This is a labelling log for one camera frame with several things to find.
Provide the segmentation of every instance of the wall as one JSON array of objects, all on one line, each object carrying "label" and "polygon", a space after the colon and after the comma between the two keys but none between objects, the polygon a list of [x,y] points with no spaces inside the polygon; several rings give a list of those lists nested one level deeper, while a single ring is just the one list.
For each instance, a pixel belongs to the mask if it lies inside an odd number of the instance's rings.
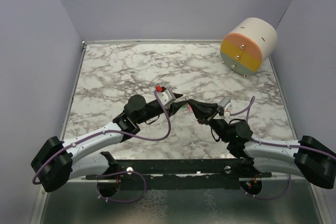
[{"label": "wall", "polygon": [[222,39],[248,17],[276,26],[291,0],[61,0],[84,40]]},{"label": "wall", "polygon": [[[293,0],[272,55],[299,137],[311,135],[336,151],[335,0]],[[336,223],[336,189],[325,191]]]},{"label": "wall", "polygon": [[29,223],[30,162],[59,134],[82,44],[60,0],[0,4],[0,223]]}]

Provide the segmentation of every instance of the marble surface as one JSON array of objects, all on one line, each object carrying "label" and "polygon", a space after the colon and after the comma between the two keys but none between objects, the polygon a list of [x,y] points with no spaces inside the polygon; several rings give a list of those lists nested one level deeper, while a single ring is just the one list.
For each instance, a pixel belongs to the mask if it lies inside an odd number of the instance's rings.
[{"label": "marble surface", "polygon": [[[88,45],[66,128],[65,138],[98,129],[120,114],[130,96],[155,99],[153,89],[165,86],[204,102],[231,98],[233,112],[256,101],[250,112],[251,129],[260,137],[293,139],[269,60],[258,72],[243,78],[222,64],[220,44]],[[245,114],[235,118],[244,118]],[[132,138],[106,147],[117,159],[232,157],[223,142],[216,143],[210,127],[199,125],[186,108],[172,118],[166,140]],[[167,132],[164,116],[152,125],[140,125],[138,135],[161,137]]]}]

